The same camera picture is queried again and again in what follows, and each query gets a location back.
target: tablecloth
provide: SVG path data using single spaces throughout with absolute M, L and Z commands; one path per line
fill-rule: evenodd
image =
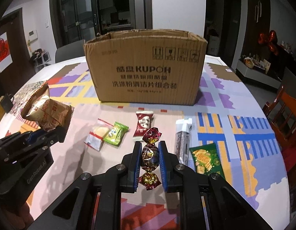
M 28 199 L 34 218 L 81 173 L 104 173 L 131 153 L 135 112 L 149 109 L 154 111 L 152 126 L 162 132 L 169 152 L 174 152 L 176 120 L 191 117 L 191 146 L 215 142 L 226 180 L 274 230 L 283 230 L 289 223 L 289 186 L 274 132 L 249 90 L 220 58 L 206 56 L 194 106 L 100 103 L 85 58 L 46 67 L 26 86 L 43 80 L 49 80 L 53 99 L 75 110 L 65 142 L 51 147 L 54 164 Z M 97 152 L 85 146 L 98 118 L 129 126 L 119 147 L 104 144 Z M 37 128 L 14 111 L 0 122 L 0 138 Z M 188 165 L 194 169 L 191 157 Z M 165 194 L 162 186 L 146 191 L 139 185 L 137 193 L 123 193 L 121 203 L 122 229 L 178 229 L 178 194 Z

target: snack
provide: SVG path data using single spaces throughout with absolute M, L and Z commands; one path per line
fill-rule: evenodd
M 142 141 L 144 134 L 151 127 L 153 111 L 137 111 L 137 126 L 133 135 L 134 141 Z
M 119 145 L 128 129 L 128 126 L 115 122 L 113 129 L 105 136 L 104 141 L 112 145 Z
M 225 178 L 215 143 L 192 147 L 189 149 L 192 154 L 197 173 L 209 175 L 216 172 Z
M 103 138 L 109 133 L 114 126 L 110 123 L 98 118 L 96 125 L 89 132 L 84 143 L 97 151 L 100 150 Z
M 50 99 L 48 83 L 42 85 L 28 100 L 21 116 L 30 121 L 36 121 L 45 131 L 63 126 L 69 128 L 73 113 L 71 105 Z
M 162 133 L 158 131 L 158 128 L 150 128 L 143 136 L 143 141 L 147 144 L 144 146 L 141 152 L 141 168 L 146 172 L 139 178 L 139 183 L 144 185 L 147 190 L 156 188 L 161 184 L 158 176 L 152 173 L 159 166 L 159 149 L 155 146 L 155 143 L 160 139 Z
M 192 118 L 176 121 L 175 155 L 179 163 L 187 165 L 189 153 L 189 134 L 192 126 Z

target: cardboard box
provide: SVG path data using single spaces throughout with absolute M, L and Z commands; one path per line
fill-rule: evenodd
M 193 105 L 207 41 L 180 30 L 110 32 L 84 44 L 102 102 Z

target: shiny foil candy wrapper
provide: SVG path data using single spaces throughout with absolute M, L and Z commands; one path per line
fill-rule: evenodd
M 139 183 L 144 185 L 147 190 L 156 188 L 161 184 L 155 173 L 152 173 L 160 163 L 159 149 L 155 143 L 160 139 L 162 133 L 158 128 L 150 128 L 143 136 L 143 140 L 147 143 L 141 153 L 141 168 L 146 172 L 139 178 Z
M 73 107 L 50 99 L 48 83 L 43 84 L 28 100 L 21 116 L 36 121 L 40 128 L 50 131 L 57 126 L 69 128 Z

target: black chair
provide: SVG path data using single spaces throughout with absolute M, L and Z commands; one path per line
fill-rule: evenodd
M 58 48 L 55 52 L 55 63 L 85 56 L 83 44 L 84 40 L 80 40 Z

